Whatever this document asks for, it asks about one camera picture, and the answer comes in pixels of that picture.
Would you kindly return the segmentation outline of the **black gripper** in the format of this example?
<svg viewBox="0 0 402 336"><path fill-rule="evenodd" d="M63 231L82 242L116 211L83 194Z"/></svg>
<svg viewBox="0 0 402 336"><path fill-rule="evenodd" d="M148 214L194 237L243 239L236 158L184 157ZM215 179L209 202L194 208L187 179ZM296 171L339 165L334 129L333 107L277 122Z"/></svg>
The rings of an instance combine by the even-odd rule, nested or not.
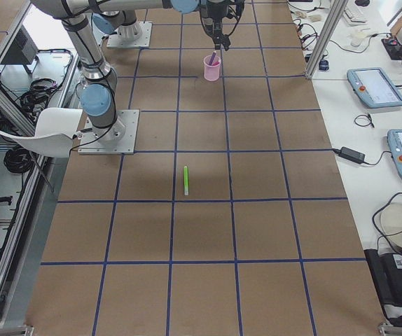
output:
<svg viewBox="0 0 402 336"><path fill-rule="evenodd" d="M235 19L235 25L230 33L223 32L223 19ZM214 49L230 49L230 36L238 25L238 1L201 1L200 20L205 34L213 41Z"/></svg>

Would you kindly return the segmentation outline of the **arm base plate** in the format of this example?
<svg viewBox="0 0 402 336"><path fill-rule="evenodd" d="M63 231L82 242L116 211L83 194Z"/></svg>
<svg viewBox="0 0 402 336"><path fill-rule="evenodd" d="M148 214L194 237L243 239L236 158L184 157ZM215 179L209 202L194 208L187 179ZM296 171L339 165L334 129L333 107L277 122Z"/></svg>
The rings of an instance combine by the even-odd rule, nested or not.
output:
<svg viewBox="0 0 402 336"><path fill-rule="evenodd" d="M91 130L84 133L81 145L77 148L81 155L116 155L134 153L137 128L139 124L139 110L118 110L117 121L109 132L94 128L89 118L86 118L87 127Z"/></svg>
<svg viewBox="0 0 402 336"><path fill-rule="evenodd" d="M106 46L109 49L148 48L151 42L152 26L152 22L149 21L121 25L109 36Z"/></svg>

